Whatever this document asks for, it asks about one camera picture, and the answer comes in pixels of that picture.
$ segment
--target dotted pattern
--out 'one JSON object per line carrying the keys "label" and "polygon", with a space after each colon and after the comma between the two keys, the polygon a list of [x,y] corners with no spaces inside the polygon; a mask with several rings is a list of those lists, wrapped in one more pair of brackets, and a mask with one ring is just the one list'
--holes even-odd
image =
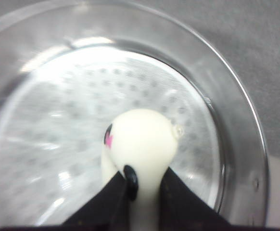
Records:
{"label": "dotted pattern", "polygon": [[98,48],[54,59],[6,103],[0,116],[1,225],[61,223],[92,198],[102,188],[104,132],[133,108],[154,109],[183,126],[171,167],[204,201],[216,197],[216,129],[197,91],[153,58],[107,52],[107,61],[98,58]]}

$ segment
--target pink mark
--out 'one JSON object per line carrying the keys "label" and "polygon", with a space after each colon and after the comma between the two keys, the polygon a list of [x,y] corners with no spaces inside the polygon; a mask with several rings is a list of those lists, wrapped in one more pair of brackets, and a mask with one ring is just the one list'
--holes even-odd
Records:
{"label": "pink mark", "polygon": [[106,146],[111,148],[113,136],[109,136],[109,132],[106,133]]}

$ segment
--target perforated disc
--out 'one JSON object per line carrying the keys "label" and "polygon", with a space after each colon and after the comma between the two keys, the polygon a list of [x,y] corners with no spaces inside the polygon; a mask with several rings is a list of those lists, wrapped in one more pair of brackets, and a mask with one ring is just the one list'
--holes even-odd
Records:
{"label": "perforated disc", "polygon": [[102,186],[110,121],[134,108],[184,128],[173,170],[214,207],[220,177],[216,127],[176,70],[109,47],[76,50],[33,71],[0,113],[0,226],[63,222]]}

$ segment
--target gray table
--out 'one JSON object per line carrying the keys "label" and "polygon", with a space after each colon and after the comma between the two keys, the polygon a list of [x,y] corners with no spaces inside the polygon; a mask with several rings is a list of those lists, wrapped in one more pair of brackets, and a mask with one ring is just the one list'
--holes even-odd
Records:
{"label": "gray table", "polygon": [[[0,0],[0,16],[40,0]],[[139,0],[196,29],[232,65],[280,158],[280,0]]]}

